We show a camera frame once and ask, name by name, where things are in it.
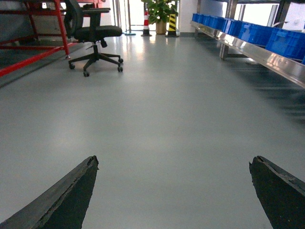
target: chair base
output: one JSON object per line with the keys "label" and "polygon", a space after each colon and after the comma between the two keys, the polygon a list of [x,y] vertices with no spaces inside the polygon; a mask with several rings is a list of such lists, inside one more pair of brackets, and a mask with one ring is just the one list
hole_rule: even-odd
{"label": "chair base", "polygon": [[[123,68],[121,67],[121,63],[123,63],[123,59],[121,58],[120,55],[108,54],[108,53],[100,53],[100,52],[98,52],[98,48],[97,48],[97,44],[96,43],[93,44],[93,50],[94,50],[94,53],[91,53],[89,55],[85,55],[85,56],[82,56],[82,57],[70,60],[69,61],[70,69],[74,69],[75,68],[74,64],[72,64],[73,62],[88,60],[87,63],[85,64],[84,68],[83,68],[84,76],[88,77],[89,76],[89,72],[87,72],[87,68],[91,64],[93,64],[94,62],[96,62],[98,60],[104,60],[104,61],[108,61],[108,62],[117,64],[118,65],[118,71],[119,72],[123,71]],[[115,61],[115,60],[111,59],[113,57],[118,57],[119,60]]]}

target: yellow and black post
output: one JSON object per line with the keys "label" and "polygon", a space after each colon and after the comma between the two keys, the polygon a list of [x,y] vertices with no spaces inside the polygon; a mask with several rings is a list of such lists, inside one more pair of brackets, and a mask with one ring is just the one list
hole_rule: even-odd
{"label": "yellow and black post", "polygon": [[166,37],[179,37],[179,36],[177,36],[177,33],[176,33],[176,14],[175,14],[174,10],[170,14],[170,26],[168,28],[167,35],[165,35],[165,36]]}

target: plant pot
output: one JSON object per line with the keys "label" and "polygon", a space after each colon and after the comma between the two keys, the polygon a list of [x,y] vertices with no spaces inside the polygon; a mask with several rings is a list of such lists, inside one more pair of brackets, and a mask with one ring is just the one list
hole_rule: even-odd
{"label": "plant pot", "polygon": [[159,22],[156,23],[156,33],[157,34],[166,34],[166,23],[165,22]]}

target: chair seat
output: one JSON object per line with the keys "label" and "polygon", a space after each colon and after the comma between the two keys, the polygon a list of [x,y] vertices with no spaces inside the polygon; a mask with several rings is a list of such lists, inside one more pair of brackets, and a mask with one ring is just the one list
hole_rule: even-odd
{"label": "chair seat", "polygon": [[[82,27],[75,31],[74,38],[82,41],[89,40],[89,27]],[[105,25],[96,27],[95,38],[97,40],[104,37],[119,37],[122,34],[122,29],[114,25]]]}

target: chair backrest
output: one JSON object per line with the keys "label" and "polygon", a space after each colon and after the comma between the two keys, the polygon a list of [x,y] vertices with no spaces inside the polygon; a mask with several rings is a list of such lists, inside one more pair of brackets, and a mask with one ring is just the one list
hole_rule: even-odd
{"label": "chair backrest", "polygon": [[77,29],[82,27],[84,13],[77,0],[64,0],[67,11],[64,24],[68,38],[72,37]]}

